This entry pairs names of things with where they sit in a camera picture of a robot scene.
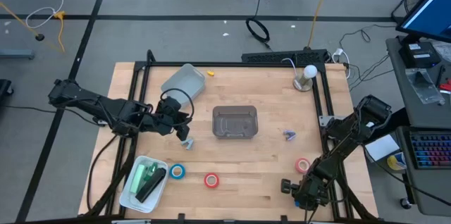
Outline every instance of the gray floor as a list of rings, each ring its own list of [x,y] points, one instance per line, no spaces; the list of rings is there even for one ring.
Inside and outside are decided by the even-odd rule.
[[[58,6],[58,0],[0,0],[16,13],[30,13],[43,6]],[[90,14],[95,0],[65,0],[67,14]],[[257,0],[104,0],[104,15],[250,15]],[[262,0],[261,15],[313,15],[318,0]],[[387,17],[398,0],[325,0],[320,15]],[[59,54],[14,20],[0,20],[0,47],[34,49],[35,60],[0,61],[0,78],[13,81],[16,92],[9,105],[51,110],[47,94],[56,78],[66,78],[80,45],[86,20],[66,20],[63,42],[67,54]],[[264,22],[275,51],[302,49],[309,38],[310,22]],[[316,24],[311,47],[334,52],[346,32],[372,23]],[[56,42],[59,22],[51,20],[40,32]],[[351,63],[368,68],[386,53],[385,39],[397,35],[394,29],[369,28],[371,43],[359,35],[343,41]],[[250,37],[245,23],[218,21],[119,21],[98,20],[87,44],[77,81],[85,88],[106,94],[114,63],[144,60],[151,49],[158,61],[240,61],[242,53],[266,51]],[[391,69],[386,61],[374,73]],[[392,73],[362,83],[352,91],[356,104],[374,94],[397,110],[402,99]],[[45,141],[53,115],[37,111],[11,110],[0,113],[0,223],[15,220]],[[73,217],[85,185],[97,129],[73,114],[63,117],[28,220]],[[449,223],[451,218],[424,216],[417,209],[400,208],[404,186],[377,167],[369,165],[379,214],[405,223]]]

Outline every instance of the green object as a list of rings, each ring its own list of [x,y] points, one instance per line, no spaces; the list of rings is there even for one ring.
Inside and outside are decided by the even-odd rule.
[[[144,180],[144,181],[148,181],[148,180],[150,179],[150,177],[154,174],[154,172],[155,172],[155,170],[156,170],[157,168],[158,168],[158,163],[152,164],[152,165],[149,167],[147,173],[144,174],[143,180]]]
[[[132,193],[138,192],[141,178],[142,178],[142,175],[144,174],[145,170],[146,170],[146,166],[144,166],[142,164],[138,165],[138,167],[136,168],[135,176],[133,177],[132,186],[130,187],[130,192],[132,192]]]

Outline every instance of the clear plastic container lid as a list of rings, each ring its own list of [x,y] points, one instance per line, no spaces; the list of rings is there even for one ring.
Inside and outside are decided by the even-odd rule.
[[[216,106],[213,134],[219,139],[250,139],[259,131],[254,106]]]

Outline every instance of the wooden tabletop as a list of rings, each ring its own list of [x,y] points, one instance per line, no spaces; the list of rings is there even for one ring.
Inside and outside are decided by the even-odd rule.
[[[109,98],[127,99],[133,63],[117,63]],[[194,138],[191,151],[180,145],[172,135],[140,133],[136,156],[149,156],[165,161],[169,166],[181,163],[186,168],[182,180],[169,178],[159,206],[151,213],[127,209],[126,218],[175,219],[185,213],[186,219],[304,220],[304,210],[295,206],[289,194],[280,192],[280,180],[298,183],[302,175],[295,170],[300,157],[313,160],[322,154],[313,92],[298,92],[292,86],[292,68],[197,68],[206,76],[205,90],[194,100],[195,113],[189,124],[189,136]],[[326,65],[330,95],[337,116],[352,112],[352,102],[340,64]],[[145,103],[156,105],[161,85],[178,68],[151,67]],[[214,77],[206,74],[215,72]],[[139,94],[140,80],[136,97]],[[321,79],[318,79],[323,113]],[[257,108],[259,131],[252,139],[216,139],[212,129],[215,106],[253,105]],[[189,113],[188,106],[183,109]],[[294,130],[296,139],[287,142],[285,129]],[[112,138],[109,128],[99,129],[93,157]],[[104,193],[111,181],[118,140],[99,158],[92,178],[92,204]],[[364,153],[361,147],[345,160],[348,184],[370,213],[377,216]],[[220,185],[209,189],[203,179],[207,173],[218,174]],[[118,212],[117,189],[115,207]],[[85,213],[86,189],[80,204]],[[330,204],[320,206],[313,220],[333,220]]]

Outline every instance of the tape roll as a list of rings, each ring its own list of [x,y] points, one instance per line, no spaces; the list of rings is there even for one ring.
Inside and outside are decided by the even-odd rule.
[[[211,178],[215,179],[214,183],[209,183],[209,179],[211,179]],[[208,188],[216,188],[216,187],[218,187],[218,185],[219,185],[219,177],[218,177],[218,175],[215,174],[215,173],[208,173],[208,174],[206,174],[205,178],[204,178],[204,184]]]
[[[299,158],[295,163],[295,168],[300,173],[305,174],[310,168],[310,162],[305,158]]]
[[[175,170],[179,170],[180,173],[176,175]],[[174,179],[182,179],[185,176],[185,167],[182,164],[175,164],[169,170],[169,175]]]

